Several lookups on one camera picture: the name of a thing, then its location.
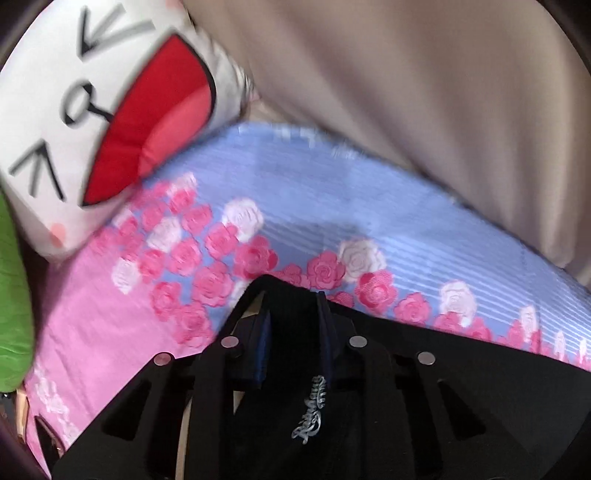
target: pink rose pattern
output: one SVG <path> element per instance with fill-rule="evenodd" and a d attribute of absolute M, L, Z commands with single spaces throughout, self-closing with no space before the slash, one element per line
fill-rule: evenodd
<path fill-rule="evenodd" d="M 308 279 L 310 284 L 319 290 L 340 287 L 344 276 L 345 265 L 339 262 L 339 257 L 334 252 L 322 252 L 308 262 Z"/>
<path fill-rule="evenodd" d="M 181 288 L 181 284 L 178 282 L 162 281 L 156 284 L 150 294 L 150 299 L 158 319 L 163 322 L 168 321 L 173 312 L 180 307 Z"/>
<path fill-rule="evenodd" d="M 415 292 L 394 307 L 394 315 L 401 322 L 425 325 L 431 316 L 431 306 L 420 292 Z"/>
<path fill-rule="evenodd" d="M 90 240 L 90 251 L 102 257 L 115 248 L 119 258 L 136 262 L 143 282 L 151 286 L 150 303 L 156 318 L 171 326 L 172 338 L 180 345 L 202 351 L 215 338 L 207 309 L 230 308 L 235 285 L 250 282 L 263 274 L 272 274 L 296 287 L 326 291 L 328 300 L 348 308 L 365 310 L 372 315 L 525 349 L 551 358 L 559 356 L 554 353 L 553 340 L 542 340 L 541 328 L 528 337 L 520 320 L 514 320 L 506 334 L 495 337 L 485 319 L 479 316 L 474 316 L 469 325 L 463 326 L 464 312 L 434 314 L 432 305 L 437 305 L 442 299 L 433 297 L 428 300 L 424 293 L 418 291 L 398 298 L 391 272 L 385 268 L 348 272 L 348 268 L 354 269 L 355 265 L 330 250 L 310 258 L 305 270 L 293 263 L 284 264 L 281 268 L 279 256 L 266 236 L 259 233 L 249 242 L 241 243 L 245 239 L 239 240 L 238 227 L 230 222 L 212 224 L 214 214 L 210 205 L 195 205 L 196 187 L 187 184 L 182 189 L 171 189 L 171 185 L 169 181 L 158 181 L 151 189 L 142 189 L 133 195 L 128 203 L 131 215 L 119 221 L 117 226 L 108 225 L 94 234 Z M 148 248 L 145 241 L 147 235 L 170 215 L 179 217 L 186 233 L 172 247 L 170 254 Z M 201 243 L 197 241 L 200 235 L 203 235 Z M 377 244 L 371 240 L 361 242 L 371 242 L 372 254 L 383 259 Z M 376 265 L 380 268 L 385 261 Z M 163 280 L 163 276 L 169 280 L 167 275 L 170 274 L 190 282 L 190 295 L 183 295 L 183 282 Z M 450 282 L 464 285 L 458 280 Z M 190 298 L 189 303 L 185 304 L 181 298 Z M 565 354 L 559 360 L 591 371 L 586 343 L 580 349 L 582 352 L 572 358 Z"/>
<path fill-rule="evenodd" d="M 193 236 L 198 236 L 205 226 L 212 221 L 212 209 L 209 205 L 199 205 L 183 215 L 181 225 Z"/>
<path fill-rule="evenodd" d="M 216 260 L 221 260 L 231 254 L 238 245 L 237 233 L 238 228 L 234 225 L 216 223 L 209 229 L 207 237 L 205 237 L 207 252 Z"/>
<path fill-rule="evenodd" d="M 242 244 L 236 249 L 234 256 L 234 274 L 246 280 L 254 280 L 272 271 L 279 261 L 279 257 L 269 246 L 269 240 L 257 235 L 249 243 Z"/>
<path fill-rule="evenodd" d="M 228 301 L 233 287 L 234 282 L 226 264 L 214 262 L 195 273 L 191 298 L 210 307 L 222 307 Z"/>
<path fill-rule="evenodd" d="M 394 276 L 387 270 L 364 273 L 355 287 L 355 296 L 373 314 L 383 315 L 396 301 Z"/>
<path fill-rule="evenodd" d="M 193 238 L 180 241 L 170 252 L 168 269 L 172 273 L 188 277 L 201 263 L 201 250 Z"/>
<path fill-rule="evenodd" d="M 271 275 L 279 278 L 279 280 L 291 283 L 294 287 L 310 288 L 311 283 L 308 276 L 301 272 L 301 268 L 297 265 L 290 263 L 283 270 L 271 272 Z"/>

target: cushion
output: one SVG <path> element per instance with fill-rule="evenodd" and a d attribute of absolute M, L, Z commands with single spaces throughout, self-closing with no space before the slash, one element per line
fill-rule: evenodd
<path fill-rule="evenodd" d="M 29 242 L 70 255 L 247 93 L 178 1 L 54 0 L 0 72 L 0 172 Z"/>
<path fill-rule="evenodd" d="M 22 382 L 33 358 L 33 314 L 14 225 L 0 194 L 0 392 Z"/>
<path fill-rule="evenodd" d="M 555 8 L 185 0 L 265 100 L 414 164 L 591 285 L 591 76 L 579 54 L 591 43 L 567 36 L 591 24 L 588 2 L 541 3 Z M 556 8 L 575 5 L 559 25 Z"/>

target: green pillow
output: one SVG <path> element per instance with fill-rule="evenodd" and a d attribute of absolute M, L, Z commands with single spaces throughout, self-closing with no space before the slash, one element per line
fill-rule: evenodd
<path fill-rule="evenodd" d="M 0 392 L 22 383 L 33 360 L 31 297 L 14 224 L 0 193 Z"/>

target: white rose pattern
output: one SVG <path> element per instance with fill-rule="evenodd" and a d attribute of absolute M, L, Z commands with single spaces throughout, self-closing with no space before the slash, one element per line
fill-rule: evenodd
<path fill-rule="evenodd" d="M 67 446 L 71 446 L 82 432 L 76 425 L 67 420 L 57 419 L 57 421 L 60 423 L 61 429 L 64 433 L 62 440 Z"/>
<path fill-rule="evenodd" d="M 113 217 L 112 223 L 117 228 L 121 227 L 124 222 L 128 219 L 133 217 L 134 213 L 131 211 L 129 207 L 124 207 L 117 215 Z"/>
<path fill-rule="evenodd" d="M 150 234 L 147 244 L 150 248 L 170 253 L 173 247 L 181 241 L 183 230 L 177 217 L 163 218 Z"/>
<path fill-rule="evenodd" d="M 582 338 L 579 343 L 579 363 L 582 364 L 587 358 L 587 339 Z"/>
<path fill-rule="evenodd" d="M 554 356 L 558 360 L 563 360 L 566 353 L 566 338 L 564 332 L 559 330 L 554 337 Z"/>
<path fill-rule="evenodd" d="M 531 341 L 531 335 L 538 331 L 538 318 L 535 314 L 535 307 L 528 305 L 519 310 L 519 321 L 523 327 L 524 340 Z"/>
<path fill-rule="evenodd" d="M 37 362 L 35 362 L 33 374 L 38 379 L 38 383 L 35 385 L 37 397 L 48 413 L 57 416 L 62 430 L 60 439 L 66 447 L 70 447 L 81 434 L 80 429 L 70 421 L 70 409 L 59 396 L 56 383 L 47 379 L 44 368 Z"/>
<path fill-rule="evenodd" d="M 197 189 L 197 179 L 195 175 L 191 172 L 186 173 L 179 178 L 177 178 L 174 182 L 170 184 L 168 191 L 166 194 L 171 197 L 179 190 L 196 190 Z"/>
<path fill-rule="evenodd" d="M 439 295 L 440 313 L 455 312 L 460 316 L 460 324 L 463 327 L 470 326 L 478 305 L 466 282 L 460 280 L 448 282 L 441 287 Z"/>
<path fill-rule="evenodd" d="M 250 285 L 250 281 L 248 280 L 236 280 L 234 282 L 234 288 L 232 289 L 232 293 L 230 293 L 230 299 L 228 300 L 228 306 L 230 308 L 234 308 L 240 297 L 242 297 L 246 288 Z"/>
<path fill-rule="evenodd" d="M 265 223 L 265 219 L 254 200 L 241 198 L 228 202 L 223 210 L 222 223 L 231 223 L 238 228 L 236 238 L 240 243 L 248 242 Z"/>
<path fill-rule="evenodd" d="M 339 247 L 339 261 L 345 265 L 343 279 L 348 283 L 357 282 L 364 273 L 386 268 L 384 254 L 372 240 L 345 241 Z"/>
<path fill-rule="evenodd" d="M 141 274 L 135 261 L 120 258 L 113 267 L 111 280 L 123 295 L 127 295 L 138 284 Z"/>

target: metal rivet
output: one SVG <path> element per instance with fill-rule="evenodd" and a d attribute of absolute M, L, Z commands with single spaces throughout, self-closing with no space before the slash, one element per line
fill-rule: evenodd
<path fill-rule="evenodd" d="M 239 343 L 240 343 L 240 340 L 238 340 L 238 338 L 233 337 L 233 336 L 228 336 L 228 337 L 222 338 L 222 347 L 224 347 L 224 348 L 234 348 L 234 347 L 238 346 Z"/>
<path fill-rule="evenodd" d="M 421 352 L 417 355 L 417 359 L 423 365 L 432 365 L 435 363 L 435 355 L 431 352 Z"/>
<path fill-rule="evenodd" d="M 349 345 L 354 348 L 363 348 L 368 344 L 368 340 L 361 335 L 355 335 L 349 339 Z"/>
<path fill-rule="evenodd" d="M 154 357 L 154 363 L 159 367 L 163 367 L 164 365 L 168 365 L 173 357 L 170 353 L 159 353 Z"/>

